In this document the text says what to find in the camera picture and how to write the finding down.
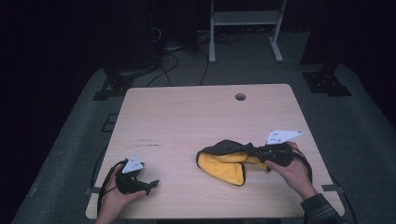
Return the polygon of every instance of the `wooden table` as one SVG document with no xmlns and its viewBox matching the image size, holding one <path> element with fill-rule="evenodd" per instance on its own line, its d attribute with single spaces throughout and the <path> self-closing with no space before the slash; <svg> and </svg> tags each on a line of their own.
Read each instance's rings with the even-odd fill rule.
<svg viewBox="0 0 396 224">
<path fill-rule="evenodd" d="M 236 94 L 244 94 L 239 101 Z M 344 207 L 290 86 L 286 84 L 166 87 L 128 90 L 95 186 L 118 161 L 136 155 L 146 164 L 139 180 L 160 179 L 148 197 L 130 204 L 124 218 L 302 217 L 302 199 L 276 172 L 247 164 L 237 187 L 210 176 L 198 151 L 223 139 L 263 146 L 271 130 L 302 131 L 293 139 L 313 169 L 314 186 L 340 215 Z M 97 194 L 86 215 L 96 218 Z"/>
</svg>

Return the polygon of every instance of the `fingers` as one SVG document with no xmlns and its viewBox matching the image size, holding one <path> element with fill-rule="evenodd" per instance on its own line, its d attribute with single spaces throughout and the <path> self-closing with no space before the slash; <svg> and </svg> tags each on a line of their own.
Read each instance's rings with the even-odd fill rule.
<svg viewBox="0 0 396 224">
<path fill-rule="evenodd" d="M 144 196 L 146 196 L 146 191 L 145 190 L 140 190 L 140 191 L 137 191 L 137 192 L 135 192 L 135 193 L 132 193 L 132 194 L 128 194 L 126 197 L 128 197 L 128 201 L 129 202 L 132 202 L 132 201 L 134 201 L 134 200 L 137 200 L 137 199 L 139 199 L 139 198 L 141 198 L 141 197 L 144 197 Z"/>
<path fill-rule="evenodd" d="M 273 171 L 275 171 L 275 172 L 277 172 L 277 173 L 279 173 L 280 172 L 280 169 L 282 169 L 282 167 L 280 166 L 280 165 L 278 165 L 278 164 L 276 164 L 276 163 L 274 163 L 274 162 L 272 162 L 272 161 L 265 161 L 264 162 L 271 170 L 273 170 Z"/>
</svg>

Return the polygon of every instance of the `cloth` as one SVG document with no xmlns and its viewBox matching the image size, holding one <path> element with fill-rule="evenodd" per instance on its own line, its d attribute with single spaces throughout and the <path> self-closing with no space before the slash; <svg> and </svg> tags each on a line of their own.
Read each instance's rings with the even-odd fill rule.
<svg viewBox="0 0 396 224">
<path fill-rule="evenodd" d="M 308 216 L 310 224 L 344 223 L 337 211 L 335 211 L 321 193 L 303 201 L 301 207 Z"/>
<path fill-rule="evenodd" d="M 259 158 L 249 156 L 256 148 L 251 145 L 223 140 L 212 147 L 206 147 L 199 151 L 196 156 L 198 167 L 217 179 L 236 186 L 245 184 L 244 163 L 255 163 L 264 171 L 267 170 L 265 163 Z"/>
</svg>

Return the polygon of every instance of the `vr controller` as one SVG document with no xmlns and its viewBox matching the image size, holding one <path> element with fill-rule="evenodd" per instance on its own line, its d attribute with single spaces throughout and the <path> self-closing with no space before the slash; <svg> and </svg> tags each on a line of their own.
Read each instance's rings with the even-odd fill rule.
<svg viewBox="0 0 396 224">
<path fill-rule="evenodd" d="M 122 168 L 125 166 L 127 161 L 128 160 L 125 160 L 125 162 L 122 163 Z M 119 169 L 116 174 L 116 183 L 117 188 L 123 194 L 131 194 L 140 190 L 145 190 L 147 193 L 146 195 L 149 195 L 150 190 L 156 188 L 160 182 L 160 180 L 155 180 L 148 184 L 138 181 L 137 176 L 140 174 L 141 170 L 132 171 L 126 174 L 124 174 L 121 170 L 122 169 Z"/>
<path fill-rule="evenodd" d="M 258 147 L 255 154 L 261 162 L 272 161 L 283 167 L 289 166 L 293 160 L 293 150 L 287 142 Z"/>
</svg>

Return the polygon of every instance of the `cable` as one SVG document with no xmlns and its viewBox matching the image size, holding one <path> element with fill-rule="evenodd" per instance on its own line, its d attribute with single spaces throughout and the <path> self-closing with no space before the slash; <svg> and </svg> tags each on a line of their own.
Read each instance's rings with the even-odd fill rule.
<svg viewBox="0 0 396 224">
<path fill-rule="evenodd" d="M 96 160 L 96 164 L 95 164 L 95 166 L 93 168 L 92 177 L 91 177 L 91 189 L 93 189 L 93 187 L 94 187 L 93 181 L 95 179 L 95 174 L 96 174 L 96 170 L 97 170 L 98 165 L 99 165 L 99 161 L 103 157 L 103 155 L 105 154 L 105 152 L 107 150 L 107 147 L 108 147 L 108 144 L 106 145 L 105 149 L 100 153 L 99 158 Z"/>
<path fill-rule="evenodd" d="M 201 49 L 198 49 L 198 50 L 201 51 L 201 53 L 203 53 L 206 58 L 206 69 L 205 69 L 204 75 L 202 76 L 201 81 L 199 83 L 199 85 L 202 86 L 202 83 L 204 82 L 204 78 L 207 73 L 207 69 L 209 68 L 209 59 L 207 58 L 207 55 Z"/>
<path fill-rule="evenodd" d="M 340 185 L 340 183 L 338 182 L 338 180 L 335 179 L 334 176 L 330 175 L 330 178 L 335 182 L 335 184 L 337 185 L 337 187 L 340 187 L 340 188 L 342 187 L 342 186 Z M 350 203 L 350 201 L 349 201 L 349 199 L 348 199 L 348 197 L 347 197 L 347 194 L 345 193 L 344 190 L 343 190 L 343 192 L 342 192 L 341 194 L 344 195 L 344 198 L 345 198 L 345 200 L 346 200 L 346 203 L 347 203 L 347 205 L 348 205 L 348 207 L 349 207 L 349 211 L 350 211 L 350 213 L 351 213 L 351 215 L 352 215 L 353 221 L 355 222 L 355 224 L 358 224 L 358 220 L 357 220 L 357 218 L 356 218 L 355 211 L 354 211 L 353 208 L 352 208 L 352 205 L 351 205 L 351 203 Z"/>
<path fill-rule="evenodd" d="M 174 70 L 176 67 L 177 67 L 177 65 L 178 65 L 178 58 L 176 57 L 176 56 L 174 56 L 174 55 L 172 55 L 172 54 L 166 54 L 167 56 L 170 56 L 170 57 L 172 57 L 172 58 L 174 58 L 175 60 L 176 60 L 176 63 L 175 63 L 175 65 L 173 65 L 169 70 L 167 70 L 167 71 L 164 71 L 163 70 L 163 73 L 161 73 L 161 74 L 159 74 L 158 76 L 156 76 L 154 79 L 152 79 L 149 83 L 148 83 L 148 85 L 146 86 L 146 87 L 149 87 L 149 85 L 151 85 L 151 83 L 152 82 L 154 82 L 155 81 L 155 79 L 157 79 L 158 77 L 161 77 L 161 76 L 163 76 L 163 75 L 167 75 L 167 77 L 168 77 L 168 85 L 170 84 L 170 78 L 169 78 L 169 76 L 168 76 L 168 72 L 170 72 L 170 71 L 172 71 L 172 70 Z"/>
</svg>

